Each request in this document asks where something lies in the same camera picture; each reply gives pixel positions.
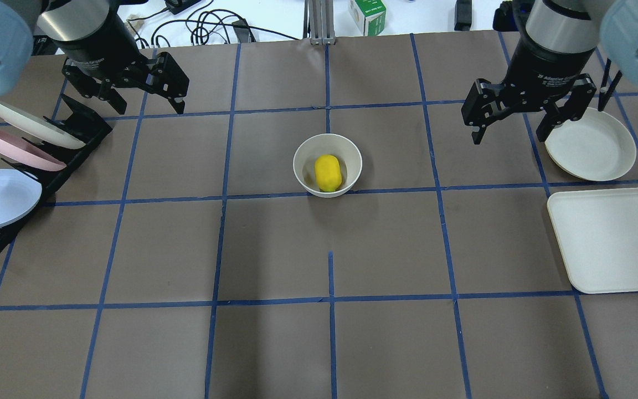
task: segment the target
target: black device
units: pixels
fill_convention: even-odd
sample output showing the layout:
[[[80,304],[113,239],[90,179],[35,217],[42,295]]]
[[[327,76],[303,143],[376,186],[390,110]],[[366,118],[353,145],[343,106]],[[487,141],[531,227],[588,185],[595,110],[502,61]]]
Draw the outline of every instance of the black device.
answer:
[[[464,124],[479,144],[494,122],[516,112],[545,111],[537,129],[538,139],[545,141],[553,128],[582,118],[595,95],[592,78],[581,72],[597,45],[597,28],[587,12],[555,0],[503,2],[495,17],[495,28],[514,21],[521,38],[501,83],[476,79],[472,84],[461,107]],[[568,94],[558,106],[556,101]]]
[[[235,35],[238,36],[238,42],[240,43],[255,43],[255,36],[253,31],[248,28],[248,21],[245,18],[241,18],[235,22],[232,22]]]
[[[454,3],[454,30],[471,28],[471,0],[456,0]]]
[[[63,74],[85,98],[107,101],[119,114],[127,102],[116,88],[139,88],[184,113],[188,77],[166,52],[147,59],[109,0],[51,0],[38,25],[68,56]]]
[[[164,2],[167,3],[169,11],[171,11],[172,14],[177,15],[177,13],[202,2],[202,0],[164,0]]]

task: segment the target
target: white tray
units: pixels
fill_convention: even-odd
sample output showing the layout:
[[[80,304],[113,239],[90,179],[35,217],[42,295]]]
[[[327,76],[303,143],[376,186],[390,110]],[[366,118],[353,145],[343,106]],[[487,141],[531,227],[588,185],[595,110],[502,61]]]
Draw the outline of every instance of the white tray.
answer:
[[[638,188],[557,192],[548,212],[575,288],[638,291]]]

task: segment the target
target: brown table surface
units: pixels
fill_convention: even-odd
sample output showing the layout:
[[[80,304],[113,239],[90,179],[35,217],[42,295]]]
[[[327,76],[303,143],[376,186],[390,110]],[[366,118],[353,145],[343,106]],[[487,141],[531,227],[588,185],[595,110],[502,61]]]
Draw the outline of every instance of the brown table surface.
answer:
[[[0,398],[638,398],[638,293],[575,291],[545,208],[638,187],[638,154],[615,182],[579,180],[537,114],[474,146],[461,102],[516,43],[172,48],[184,116],[134,89],[124,116],[87,100],[113,133],[0,256]],[[33,58],[3,101],[65,118],[62,61]],[[599,54],[585,71],[599,83]],[[607,111],[638,149],[638,89]],[[364,156],[333,200],[291,169],[325,132]]]

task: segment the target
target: black cable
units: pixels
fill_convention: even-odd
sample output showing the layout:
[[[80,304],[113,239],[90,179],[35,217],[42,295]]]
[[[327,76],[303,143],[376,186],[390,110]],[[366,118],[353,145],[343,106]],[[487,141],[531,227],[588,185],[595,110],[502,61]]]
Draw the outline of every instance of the black cable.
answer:
[[[137,38],[135,39],[135,43],[137,43],[137,41],[139,41],[140,43],[142,43],[142,48],[145,48],[145,45],[147,47],[151,47],[149,45],[149,42],[147,42],[147,40],[145,40],[142,36],[140,36],[140,33],[137,32],[137,30],[134,28],[134,26],[132,26],[132,24],[130,23],[130,21],[127,21],[127,25],[130,26],[130,28],[132,28],[132,30],[134,31],[135,35],[137,35]]]
[[[170,23],[174,23],[174,22],[197,22],[197,21],[194,20],[194,19],[174,19],[174,20],[171,20],[171,21],[166,21],[166,22],[162,23],[161,25],[157,26],[157,28],[154,30],[154,33],[152,33],[152,42],[154,41],[154,37],[157,35],[157,32],[161,28],[163,28],[166,25],[169,25]],[[230,26],[231,28],[234,26],[234,25],[232,25],[230,23],[216,23],[216,22],[206,22],[206,23],[208,23],[210,25],[217,25],[217,26],[221,26],[221,25],[222,26]],[[284,38],[288,38],[288,39],[292,39],[292,40],[299,40],[298,38],[295,38],[295,37],[290,36],[290,35],[286,35],[284,33],[277,32],[276,30],[259,28],[258,26],[246,25],[246,26],[244,26],[244,28],[261,30],[263,32],[274,33],[275,35],[280,35],[280,36],[282,36]]]
[[[225,12],[229,12],[229,13],[231,13],[231,14],[233,14],[233,15],[238,16],[238,18],[241,18],[241,17],[240,17],[239,15],[237,15],[236,13],[233,13],[233,11],[228,11],[228,10],[212,10],[212,11],[206,11],[205,16],[203,16],[203,20],[202,20],[202,21],[200,21],[200,25],[201,25],[201,26],[203,26],[203,25],[206,23],[205,19],[206,19],[206,18],[208,18],[208,16],[211,16],[211,15],[213,15],[213,16],[214,16],[214,17],[218,20],[218,22],[220,22],[220,23],[223,23],[223,21],[225,21],[225,20],[226,20],[226,18],[230,18],[231,16],[233,16],[233,15],[229,15],[229,16],[225,16],[225,17],[223,17],[223,18],[220,18],[220,16],[218,16],[218,15],[217,15],[217,13],[215,13],[215,11],[225,11]],[[211,30],[211,32],[215,32],[215,30],[216,30],[217,28],[218,28],[218,26],[216,26],[215,28],[213,28],[213,29]],[[228,28],[226,28],[226,26],[225,26],[225,25],[223,25],[223,31],[225,32],[226,42],[230,43],[230,35],[228,35]]]
[[[128,19],[128,20],[127,20],[127,22],[132,22],[132,21],[144,21],[145,19],[152,18],[152,16],[157,16],[157,15],[159,15],[160,13],[163,13],[164,11],[167,11],[167,10],[169,10],[169,8],[162,8],[162,10],[159,10],[159,11],[157,11],[157,12],[153,13],[152,15],[149,15],[149,16],[142,16],[141,18]]]
[[[167,38],[165,38],[165,37],[164,37],[164,36],[162,36],[162,35],[157,35],[157,42],[155,43],[155,45],[157,46],[157,48],[162,47],[162,46],[159,44],[159,39],[160,39],[160,38],[164,39],[164,41],[165,41],[165,42],[167,42],[167,47],[172,47],[172,43],[169,43],[169,41],[167,40]]]
[[[208,30],[204,28],[203,26],[199,26],[198,28],[194,29],[192,32],[192,45],[203,45],[207,43],[208,36],[210,36],[210,32],[208,32]]]
[[[210,2],[208,2],[208,4],[206,4],[206,5],[202,6],[202,7],[198,7],[197,9],[193,10],[193,12],[192,12],[192,13],[190,13],[190,14],[188,15],[188,17],[187,17],[187,18],[188,18],[188,19],[192,19],[192,18],[193,18],[193,15],[194,15],[195,13],[197,13],[198,11],[205,10],[206,8],[210,7],[210,5],[211,5],[211,4],[213,4],[213,2],[214,2],[214,1],[215,1],[215,0],[210,0]],[[187,26],[187,30],[188,30],[188,32],[193,33],[192,29],[191,29],[190,27],[188,27],[188,23],[185,23],[185,25]]]
[[[197,32],[197,30],[205,30],[205,33],[201,33],[200,35]],[[216,35],[220,36],[220,40],[223,40],[223,44],[228,44],[228,41],[225,40],[225,38],[223,37],[223,35],[221,35],[220,33],[216,32],[215,30],[211,30],[210,32],[206,29],[203,28],[203,26],[199,26],[198,28],[196,28],[195,30],[193,30],[194,33],[194,38],[195,38],[195,45],[205,45],[206,43],[208,43],[208,40],[210,38],[210,35],[215,33]]]

